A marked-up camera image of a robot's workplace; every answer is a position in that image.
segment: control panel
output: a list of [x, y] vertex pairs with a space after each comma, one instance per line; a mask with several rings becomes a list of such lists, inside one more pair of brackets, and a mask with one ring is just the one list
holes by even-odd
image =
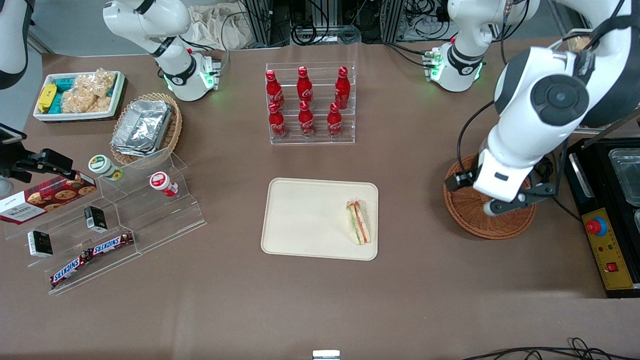
[[591, 251], [602, 276], [605, 289], [632, 289], [633, 282], [624, 258], [620, 254], [616, 235], [611, 229], [611, 223], [604, 208], [592, 211], [582, 216], [584, 228], [587, 231]]

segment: beige tray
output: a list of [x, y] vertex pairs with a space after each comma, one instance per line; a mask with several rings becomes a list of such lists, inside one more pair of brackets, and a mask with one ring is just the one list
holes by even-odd
[[[347, 201], [360, 199], [371, 243], [351, 241]], [[371, 183], [287, 179], [269, 184], [262, 228], [267, 254], [373, 260], [378, 255], [378, 188]]]

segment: small black box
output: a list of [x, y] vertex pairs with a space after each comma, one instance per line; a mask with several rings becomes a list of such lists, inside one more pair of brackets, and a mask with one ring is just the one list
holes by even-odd
[[84, 219], [86, 220], [87, 229], [97, 233], [107, 231], [107, 221], [104, 219], [104, 211], [99, 208], [94, 208], [93, 206], [85, 208]]
[[27, 234], [29, 238], [29, 253], [32, 256], [38, 256], [40, 258], [48, 258], [53, 255], [53, 249], [51, 248], [51, 239], [49, 234], [41, 233], [40, 231], [31, 231]]

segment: white tray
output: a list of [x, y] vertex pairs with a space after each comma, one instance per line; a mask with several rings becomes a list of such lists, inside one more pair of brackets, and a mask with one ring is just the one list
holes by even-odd
[[[116, 81], [113, 86], [113, 93], [111, 94], [111, 104], [107, 111], [100, 111], [98, 113], [66, 113], [66, 114], [43, 114], [38, 109], [38, 103], [36, 102], [33, 108], [33, 117], [42, 122], [77, 122], [86, 120], [103, 119], [106, 117], [112, 117], [115, 115], [120, 102], [120, 96], [122, 95], [122, 88], [124, 86], [125, 76], [120, 71], [112, 71], [116, 73]], [[48, 84], [54, 83], [57, 79], [75, 78], [78, 75], [93, 74], [90, 72], [68, 72], [66, 74], [49, 74], [42, 83], [42, 88], [38, 92], [38, 98], [44, 87]]]
[[[371, 243], [351, 241], [347, 201], [364, 201]], [[378, 255], [378, 188], [371, 183], [287, 179], [269, 184], [262, 228], [267, 254], [373, 260]]]

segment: acrylic display stand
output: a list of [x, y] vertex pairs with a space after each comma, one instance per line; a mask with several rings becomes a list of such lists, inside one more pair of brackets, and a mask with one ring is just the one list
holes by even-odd
[[[5, 226], [7, 240], [25, 244], [28, 268], [44, 273], [43, 289], [51, 289], [50, 276], [82, 251], [128, 231], [133, 233], [133, 243], [92, 259], [50, 294], [68, 291], [206, 224], [198, 202], [187, 189], [184, 178], [187, 166], [168, 149], [134, 161], [122, 169], [124, 175], [119, 181], [98, 177], [99, 192], [22, 225]], [[166, 172], [178, 184], [176, 196], [167, 197], [149, 186], [149, 177], [158, 171]], [[84, 219], [87, 206], [104, 211], [108, 231], [99, 234], [87, 228]], [[32, 230], [49, 234], [54, 252], [52, 256], [38, 258], [29, 254], [27, 233]]]
[[[300, 112], [300, 100], [296, 83], [298, 82], [298, 67], [306, 66], [309, 79], [314, 89], [314, 105], [311, 112], [314, 114], [316, 135], [305, 138], [300, 131], [298, 113]], [[347, 108], [340, 110], [342, 115], [342, 136], [331, 140], [328, 134], [326, 121], [329, 114], [329, 106], [335, 100], [335, 81], [338, 78], [338, 68], [341, 66], [349, 69], [347, 78], [351, 83], [351, 93]], [[334, 61], [315, 63], [267, 63], [267, 70], [273, 70], [276, 78], [282, 85], [282, 93], [285, 99], [284, 109], [280, 112], [284, 116], [285, 125], [289, 136], [284, 140], [273, 137], [269, 127], [269, 137], [272, 145], [320, 145], [336, 143], [355, 143], [356, 141], [356, 63], [354, 61]], [[269, 97], [265, 94], [267, 106], [266, 126], [269, 126]]]

